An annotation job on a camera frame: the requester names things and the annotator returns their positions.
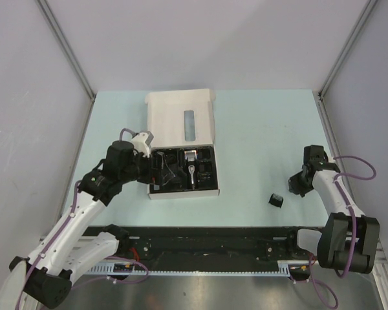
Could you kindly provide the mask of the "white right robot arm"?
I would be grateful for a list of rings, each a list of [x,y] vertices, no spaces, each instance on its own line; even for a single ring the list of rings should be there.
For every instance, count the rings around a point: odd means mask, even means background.
[[[350,196],[343,178],[355,175],[341,172],[321,145],[309,145],[303,151],[301,171],[288,181],[289,191],[304,197],[316,191],[328,214],[324,227],[299,229],[285,243],[289,257],[300,259],[314,254],[320,266],[332,269],[343,278],[349,272],[369,274],[376,258],[380,224],[368,217]]]

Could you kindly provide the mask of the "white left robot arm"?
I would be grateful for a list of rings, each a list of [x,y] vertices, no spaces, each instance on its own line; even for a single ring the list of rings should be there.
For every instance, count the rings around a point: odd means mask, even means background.
[[[129,233],[113,224],[106,226],[91,243],[74,249],[91,222],[126,183],[162,184],[160,169],[154,166],[151,156],[154,135],[149,131],[131,135],[130,141],[112,142],[106,156],[75,183],[71,206],[46,238],[27,257],[16,256],[12,260],[11,270],[25,265],[25,278],[15,296],[27,294],[54,309],[92,266],[112,256],[123,258],[132,251]]]

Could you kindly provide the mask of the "white cardboard box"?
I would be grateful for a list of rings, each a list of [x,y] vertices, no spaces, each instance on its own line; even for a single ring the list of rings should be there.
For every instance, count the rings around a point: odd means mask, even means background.
[[[150,92],[145,97],[147,129],[154,135],[152,151],[211,145],[215,150],[214,91],[204,88]],[[152,200],[218,196],[215,191],[150,194]]]

